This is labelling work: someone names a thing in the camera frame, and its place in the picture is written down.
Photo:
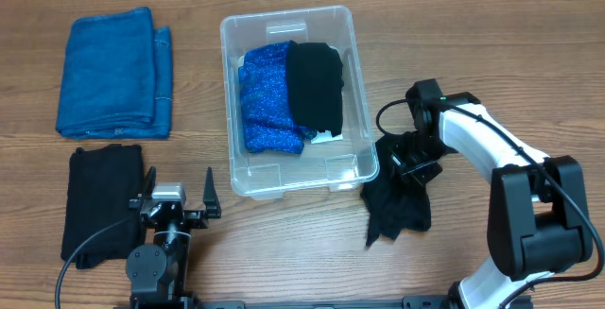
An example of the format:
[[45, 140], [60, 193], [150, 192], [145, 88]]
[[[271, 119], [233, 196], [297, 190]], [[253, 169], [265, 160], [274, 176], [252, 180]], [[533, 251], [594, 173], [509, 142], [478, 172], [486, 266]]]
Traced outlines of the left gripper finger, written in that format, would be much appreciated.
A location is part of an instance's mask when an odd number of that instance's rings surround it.
[[143, 185], [142, 185], [142, 190], [140, 192], [140, 198], [151, 198], [151, 194], [155, 188], [155, 183], [156, 183], [156, 167], [155, 166], [151, 166], [149, 168], [149, 170], [147, 171], [144, 179], [143, 179]]
[[220, 215], [221, 206], [216, 193], [216, 187], [214, 183], [213, 170], [211, 167], [207, 168], [206, 180], [204, 184], [203, 192], [203, 203], [205, 205], [205, 212], [208, 215]]

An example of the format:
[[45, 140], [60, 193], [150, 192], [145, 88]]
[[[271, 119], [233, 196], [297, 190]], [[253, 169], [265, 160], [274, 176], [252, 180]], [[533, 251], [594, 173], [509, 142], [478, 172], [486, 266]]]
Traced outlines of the blue sparkly cloth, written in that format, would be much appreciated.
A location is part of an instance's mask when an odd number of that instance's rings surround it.
[[294, 123], [286, 81], [290, 42], [251, 50], [238, 68], [245, 146], [256, 154], [277, 151], [300, 155], [314, 129]]

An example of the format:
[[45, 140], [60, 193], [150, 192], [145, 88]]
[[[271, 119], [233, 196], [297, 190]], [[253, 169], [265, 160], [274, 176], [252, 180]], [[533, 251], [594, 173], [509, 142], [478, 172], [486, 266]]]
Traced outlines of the clear plastic container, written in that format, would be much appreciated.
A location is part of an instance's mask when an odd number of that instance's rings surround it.
[[[379, 163], [356, 46], [352, 13], [342, 5], [233, 15], [220, 25], [231, 186], [242, 197], [280, 198], [285, 192], [353, 189], [373, 180]], [[343, 63], [343, 139], [306, 143], [300, 155], [245, 147], [238, 68], [252, 49], [286, 41], [327, 43]]]

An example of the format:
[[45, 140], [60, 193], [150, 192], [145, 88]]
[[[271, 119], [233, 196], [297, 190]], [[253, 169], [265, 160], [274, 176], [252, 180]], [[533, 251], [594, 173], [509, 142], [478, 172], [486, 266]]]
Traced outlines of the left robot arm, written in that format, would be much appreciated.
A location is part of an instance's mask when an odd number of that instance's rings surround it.
[[198, 295], [185, 287], [191, 232], [207, 229], [211, 219], [222, 215], [211, 169], [206, 172], [202, 200], [203, 209], [187, 210], [182, 183], [158, 183], [156, 168], [149, 168], [142, 191], [130, 201], [143, 228], [154, 230], [153, 241], [135, 248], [127, 258], [130, 307], [201, 307]]

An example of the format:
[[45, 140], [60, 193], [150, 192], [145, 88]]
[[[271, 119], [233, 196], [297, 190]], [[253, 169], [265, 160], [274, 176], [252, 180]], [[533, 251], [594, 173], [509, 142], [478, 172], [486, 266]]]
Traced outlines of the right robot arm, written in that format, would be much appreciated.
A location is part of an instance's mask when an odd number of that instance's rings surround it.
[[540, 283], [585, 282], [604, 267], [603, 242], [589, 217], [583, 172], [570, 156], [551, 158], [500, 126], [468, 92], [445, 95], [416, 82], [405, 103], [415, 130], [389, 157], [395, 179], [421, 195], [451, 152], [491, 187], [489, 256], [445, 295], [407, 296], [405, 308], [529, 308]]

